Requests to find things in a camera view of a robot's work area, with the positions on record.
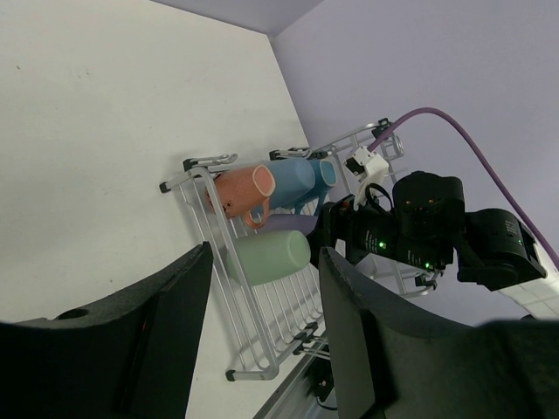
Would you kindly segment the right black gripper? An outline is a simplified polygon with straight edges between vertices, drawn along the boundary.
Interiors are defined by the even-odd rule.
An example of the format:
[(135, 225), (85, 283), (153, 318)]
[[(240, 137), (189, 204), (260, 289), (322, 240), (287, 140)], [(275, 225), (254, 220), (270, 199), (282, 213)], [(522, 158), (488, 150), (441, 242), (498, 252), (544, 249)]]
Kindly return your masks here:
[(311, 262), (318, 262), (322, 247), (345, 243), (345, 258), (361, 262), (369, 254), (396, 259), (397, 221), (378, 201), (354, 210), (354, 197), (324, 203), (309, 234)]

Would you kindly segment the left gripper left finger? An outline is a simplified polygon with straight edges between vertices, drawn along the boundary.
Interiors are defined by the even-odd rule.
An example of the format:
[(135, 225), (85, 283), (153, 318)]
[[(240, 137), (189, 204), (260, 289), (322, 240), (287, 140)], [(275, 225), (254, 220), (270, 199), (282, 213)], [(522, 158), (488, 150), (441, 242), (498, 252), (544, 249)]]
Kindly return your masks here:
[(184, 417), (212, 266), (203, 243), (54, 319), (2, 324), (2, 417)]

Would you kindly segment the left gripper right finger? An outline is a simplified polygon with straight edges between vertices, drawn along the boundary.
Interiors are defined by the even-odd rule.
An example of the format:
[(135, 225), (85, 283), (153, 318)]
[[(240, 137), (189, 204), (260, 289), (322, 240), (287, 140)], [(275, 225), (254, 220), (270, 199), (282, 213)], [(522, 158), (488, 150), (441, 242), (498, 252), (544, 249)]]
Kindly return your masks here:
[(337, 251), (319, 256), (342, 418), (555, 418), (558, 324), (466, 326), (397, 296)]

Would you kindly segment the blue flowered mug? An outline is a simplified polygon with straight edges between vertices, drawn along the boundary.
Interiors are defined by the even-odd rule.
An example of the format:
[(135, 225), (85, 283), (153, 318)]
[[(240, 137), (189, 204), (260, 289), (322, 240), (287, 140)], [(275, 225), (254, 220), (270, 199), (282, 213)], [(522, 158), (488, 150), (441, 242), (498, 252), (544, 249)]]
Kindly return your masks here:
[(337, 175), (330, 160), (313, 159), (308, 160), (308, 162), (314, 170), (314, 186), (303, 196), (282, 205), (282, 208), (286, 210), (294, 209), (296, 214), (300, 214), (306, 204), (317, 201), (314, 215), (318, 216), (329, 190), (337, 184)]

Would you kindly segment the plain blue cup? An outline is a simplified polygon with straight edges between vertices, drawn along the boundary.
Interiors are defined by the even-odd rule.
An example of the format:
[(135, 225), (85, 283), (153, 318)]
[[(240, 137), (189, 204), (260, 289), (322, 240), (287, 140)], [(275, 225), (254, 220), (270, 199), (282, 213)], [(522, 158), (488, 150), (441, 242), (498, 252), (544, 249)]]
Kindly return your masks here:
[(276, 183), (270, 197), (270, 208), (290, 208), (315, 185), (314, 169), (304, 158), (269, 161), (265, 166), (270, 170)]

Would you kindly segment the lilac plastic cup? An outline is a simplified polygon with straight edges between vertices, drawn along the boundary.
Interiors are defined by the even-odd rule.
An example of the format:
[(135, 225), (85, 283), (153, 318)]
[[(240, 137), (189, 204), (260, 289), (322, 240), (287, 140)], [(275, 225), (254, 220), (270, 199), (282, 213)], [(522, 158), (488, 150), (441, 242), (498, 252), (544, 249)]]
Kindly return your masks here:
[(262, 231), (297, 230), (304, 236), (309, 235), (317, 224), (317, 216), (298, 214), (272, 214), (268, 217)]

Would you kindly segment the green ceramic cup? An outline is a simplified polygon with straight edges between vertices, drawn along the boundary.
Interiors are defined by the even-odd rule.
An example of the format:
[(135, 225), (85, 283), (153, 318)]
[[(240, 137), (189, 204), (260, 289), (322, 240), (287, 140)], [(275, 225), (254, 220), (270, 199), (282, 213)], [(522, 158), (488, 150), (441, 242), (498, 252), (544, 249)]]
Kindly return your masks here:
[(263, 285), (304, 269), (310, 263), (307, 238), (297, 230), (239, 237), (235, 250), (248, 285)]

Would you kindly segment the orange ceramic mug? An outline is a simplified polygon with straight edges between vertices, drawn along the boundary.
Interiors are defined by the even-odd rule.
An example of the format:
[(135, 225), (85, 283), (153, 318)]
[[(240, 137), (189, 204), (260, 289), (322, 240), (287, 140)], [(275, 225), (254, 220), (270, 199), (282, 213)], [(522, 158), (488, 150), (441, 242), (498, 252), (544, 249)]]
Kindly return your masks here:
[(276, 188), (268, 167), (260, 164), (222, 172), (214, 178), (214, 184), (220, 200), (218, 207), (227, 218), (243, 216), (245, 223), (255, 230), (266, 223)]

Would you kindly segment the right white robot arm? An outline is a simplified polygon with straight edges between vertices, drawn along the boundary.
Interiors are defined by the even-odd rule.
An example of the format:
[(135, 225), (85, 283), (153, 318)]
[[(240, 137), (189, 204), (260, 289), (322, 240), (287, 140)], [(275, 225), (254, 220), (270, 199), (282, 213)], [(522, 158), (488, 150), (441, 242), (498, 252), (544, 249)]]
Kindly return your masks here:
[(459, 282), (503, 293), (537, 319), (558, 317), (558, 284), (546, 279), (539, 239), (507, 210), (466, 211), (457, 177), (415, 171), (391, 192), (371, 182), (364, 203), (353, 195), (325, 203), (307, 240), (312, 265), (321, 248), (343, 241), (352, 265), (376, 255), (418, 269), (417, 286), (435, 288), (456, 264)]

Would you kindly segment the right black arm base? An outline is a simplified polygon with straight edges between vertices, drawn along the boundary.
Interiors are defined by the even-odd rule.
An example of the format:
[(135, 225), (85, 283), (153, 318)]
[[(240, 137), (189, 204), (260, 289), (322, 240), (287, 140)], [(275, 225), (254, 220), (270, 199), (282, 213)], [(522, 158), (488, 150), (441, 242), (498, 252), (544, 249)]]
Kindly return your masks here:
[(336, 406), (326, 404), (328, 397), (334, 389), (334, 378), (330, 360), (314, 358), (307, 370), (307, 378), (310, 382), (310, 392), (319, 407), (328, 411), (337, 411)]

